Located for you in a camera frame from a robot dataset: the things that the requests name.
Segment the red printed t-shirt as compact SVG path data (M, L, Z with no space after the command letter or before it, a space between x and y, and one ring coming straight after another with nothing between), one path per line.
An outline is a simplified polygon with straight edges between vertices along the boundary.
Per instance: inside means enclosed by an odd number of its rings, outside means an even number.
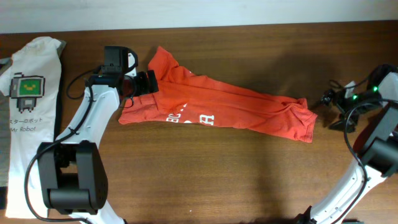
M196 75L158 47L148 64L159 91L128 100L120 124L164 121L249 129L311 143L317 115L305 98L258 93Z

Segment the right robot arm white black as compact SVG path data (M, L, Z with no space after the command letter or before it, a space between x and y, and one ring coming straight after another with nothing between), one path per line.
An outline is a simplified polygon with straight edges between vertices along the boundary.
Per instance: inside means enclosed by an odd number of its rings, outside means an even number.
M355 82L342 86L336 80L329 81L331 89L324 93L320 103L333 105L340 111L339 120L330 129L347 136L355 131L362 114L380 112L353 144L345 139L353 156L346 174L321 202L298 214L294 223L347 223L346 216L357 203L397 173L397 66L378 65L363 83L366 89L354 93L358 87Z

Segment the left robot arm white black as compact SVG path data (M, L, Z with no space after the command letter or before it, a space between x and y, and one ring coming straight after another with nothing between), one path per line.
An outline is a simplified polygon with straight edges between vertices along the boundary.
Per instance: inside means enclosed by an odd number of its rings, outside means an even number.
M93 75L85 82L81 105L54 142L37 150L44 205L66 215L66 221L125 223L107 201L108 178L99 145L123 98L159 90L152 70Z

